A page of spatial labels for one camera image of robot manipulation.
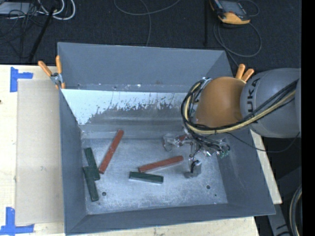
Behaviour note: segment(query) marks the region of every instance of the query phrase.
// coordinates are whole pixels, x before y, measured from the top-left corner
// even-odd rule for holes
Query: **wooden stick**
[[[243,75],[242,80],[246,82],[246,81],[251,77],[251,75],[252,75],[253,73],[254,73],[254,69],[252,69],[252,68],[248,69],[248,70],[245,72],[245,74]]]
[[[123,137],[123,134],[124,134],[124,131],[119,129],[117,131],[117,134],[111,144],[111,146],[109,147],[108,151],[107,151],[107,154],[105,155],[105,158],[101,164],[101,166],[99,167],[98,171],[101,173],[101,174],[104,174],[105,170],[107,169],[108,165],[109,165],[109,162],[110,160],[112,159],[115,151],[116,151],[116,148],[121,140],[121,138]]]
[[[240,64],[238,66],[235,78],[236,79],[241,79],[243,74],[244,74],[244,71],[245,71],[245,65],[244,64]]]

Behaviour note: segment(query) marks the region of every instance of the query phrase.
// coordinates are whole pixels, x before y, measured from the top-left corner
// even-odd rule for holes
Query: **dark floor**
[[[37,0],[8,1],[31,2],[39,7]],[[41,2],[47,9],[54,5],[54,0]],[[207,14],[205,28],[204,0],[74,0],[74,2],[75,16],[70,20],[52,19],[38,46],[36,40],[47,16],[39,14],[21,19],[8,19],[8,15],[0,15],[0,63],[36,64],[38,60],[43,60],[48,65],[55,65],[57,42],[77,42],[229,49],[228,60],[234,74],[239,63],[254,68],[256,73],[276,68],[301,67],[302,0],[242,0],[240,2],[248,15],[258,13],[251,17],[252,27],[249,25],[234,29],[220,27],[220,32],[214,31],[219,25],[219,20],[211,10]],[[61,4],[58,2],[56,6],[59,9]],[[68,17],[72,12],[70,0],[65,0],[65,10],[59,16]],[[221,43],[216,39],[219,33]],[[292,139],[264,138],[263,141],[266,149],[273,151],[283,150]],[[283,152],[268,152],[268,158],[276,180],[280,181],[301,167],[301,139],[295,140],[293,145]],[[290,184],[293,189],[298,187],[297,183]],[[287,207],[293,193],[286,193],[291,190],[290,188],[282,189],[285,192],[283,215],[288,219]],[[267,217],[257,217],[256,223],[261,236],[272,235]]]

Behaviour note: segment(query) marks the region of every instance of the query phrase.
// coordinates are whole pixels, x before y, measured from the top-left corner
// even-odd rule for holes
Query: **black cable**
[[[192,96],[195,92],[200,92],[200,87],[201,87],[201,84],[202,84],[203,80],[200,80],[198,82],[196,82],[192,87],[191,89],[189,90],[188,94],[186,95],[186,97],[184,98],[183,102],[182,102],[182,105],[181,105],[181,114],[182,114],[182,118],[183,118],[183,122],[184,122],[184,125],[185,127],[187,128],[187,130],[189,130],[189,128],[186,126],[186,123],[193,126],[193,127],[196,127],[196,128],[199,128],[201,130],[221,130],[221,129],[226,129],[226,128],[231,128],[231,127],[234,127],[235,125],[238,125],[238,124],[241,124],[247,120],[249,120],[250,118],[252,118],[254,116],[254,114],[258,113],[258,111],[260,111],[263,107],[265,107],[267,104],[269,104],[272,100],[276,99],[276,97],[279,97],[278,99],[276,99],[276,102],[280,101],[281,99],[283,99],[286,95],[288,95],[290,92],[292,92],[295,88],[296,88],[296,84],[298,82],[298,80],[296,81],[293,81],[292,83],[290,83],[289,85],[287,85],[286,87],[282,88],[280,91],[278,91],[277,93],[275,93],[273,96],[271,96],[269,99],[267,99],[264,103],[262,103],[260,106],[258,106],[253,112],[251,112],[249,115],[245,116],[243,119],[241,119],[240,121],[234,123],[234,124],[230,124],[230,125],[225,125],[225,126],[221,126],[221,127],[216,127],[216,128],[210,128],[210,127],[207,127],[205,125],[202,125],[202,124],[196,124],[196,123],[193,123],[191,121],[191,117],[190,117],[190,112],[188,112],[188,120],[186,120],[185,118],[185,115],[184,115],[184,106],[185,106],[185,103],[186,101],[188,100],[188,98],[190,96]],[[287,103],[284,103],[282,104],[281,106],[279,106],[278,108],[276,109],[279,109],[280,107],[283,107],[284,105],[286,105]],[[189,110],[191,109],[191,100],[189,102]]]
[[[260,9],[259,9],[258,5],[255,2],[253,2],[252,0],[238,0],[237,2],[241,2],[241,1],[248,1],[248,2],[251,2],[253,5],[256,6],[257,13],[254,15],[248,15],[249,17],[255,17],[260,13]]]
[[[234,51],[232,51],[231,49],[229,49],[229,48],[225,45],[225,43],[223,42],[223,38],[222,38],[222,36],[221,36],[221,31],[220,31],[220,25],[221,25],[220,22],[217,22],[216,24],[214,24],[214,26],[213,26],[213,34],[214,34],[214,36],[215,36],[217,42],[226,50],[226,52],[229,54],[229,56],[231,57],[231,59],[233,60],[233,62],[237,65],[237,67],[238,67],[238,63],[235,61],[235,59],[233,58],[233,56],[232,56],[231,54],[234,54],[234,55],[236,55],[236,56],[243,57],[243,58],[252,58],[252,57],[256,56],[256,55],[261,51],[261,48],[262,48],[261,35],[260,35],[259,31],[257,30],[257,28],[256,28],[253,24],[248,23],[248,25],[250,25],[250,26],[255,30],[255,32],[257,33],[257,36],[258,36],[258,38],[259,38],[259,47],[258,47],[258,50],[257,50],[255,53],[250,54],[250,55],[239,54],[239,53],[234,52]]]
[[[44,26],[43,26],[41,32],[39,33],[39,36],[37,37],[37,39],[36,39],[36,41],[35,41],[35,43],[34,43],[34,45],[33,45],[33,48],[32,48],[32,50],[31,50],[30,57],[29,57],[29,62],[32,61],[32,59],[33,59],[33,57],[34,57],[34,55],[35,55],[35,53],[36,53],[36,51],[37,51],[37,48],[38,48],[38,46],[39,46],[39,44],[40,44],[40,42],[41,42],[41,39],[42,39],[42,37],[43,37],[43,35],[44,35],[44,33],[45,33],[45,31],[46,31],[48,25],[49,25],[50,20],[51,20],[52,17],[53,17],[53,13],[54,13],[54,10],[55,10],[56,7],[57,7],[58,1],[59,1],[59,0],[55,0],[55,1],[54,1],[54,5],[53,5],[53,6],[51,7],[51,9],[50,9],[50,12],[49,12],[49,15],[48,15],[48,17],[47,17],[47,19],[46,19],[46,21],[45,21],[45,24],[44,24]]]
[[[250,146],[250,147],[252,147],[252,148],[254,148],[254,149],[256,149],[256,150],[264,151],[264,152],[269,152],[269,153],[280,153],[280,152],[286,151],[287,149],[289,149],[289,148],[294,144],[295,140],[296,140],[296,139],[298,138],[298,136],[300,135],[300,132],[298,132],[297,135],[293,138],[292,142],[291,142],[286,148],[284,148],[284,149],[282,149],[282,150],[265,150],[265,149],[260,149],[260,148],[257,148],[257,147],[255,147],[255,146],[249,144],[249,143],[246,143],[246,142],[243,141],[242,139],[238,138],[237,136],[235,136],[235,135],[233,135],[233,134],[231,134],[231,133],[229,133],[229,132],[226,132],[226,134],[229,134],[229,135],[233,136],[235,139],[239,140],[240,142],[242,142],[242,143],[244,143],[244,144],[246,144],[246,145],[248,145],[248,146]]]

